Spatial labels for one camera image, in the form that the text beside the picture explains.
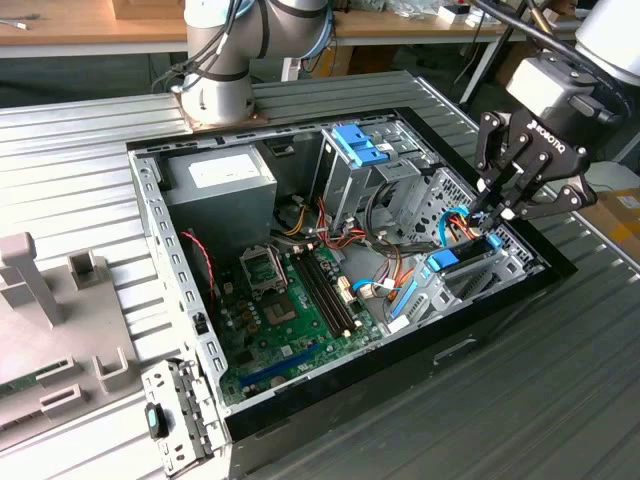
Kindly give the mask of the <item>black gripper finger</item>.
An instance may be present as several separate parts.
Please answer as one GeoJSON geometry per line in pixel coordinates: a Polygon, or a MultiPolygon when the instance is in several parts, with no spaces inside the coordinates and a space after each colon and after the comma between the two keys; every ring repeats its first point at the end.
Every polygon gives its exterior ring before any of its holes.
{"type": "Polygon", "coordinates": [[[530,144],[530,135],[512,130],[510,115],[484,112],[480,116],[474,168],[479,175],[474,212],[485,212],[503,198],[503,187],[515,175],[513,162],[530,144]]]}
{"type": "Polygon", "coordinates": [[[484,156],[484,227],[531,220],[593,205],[584,152],[504,152],[484,156]]]}

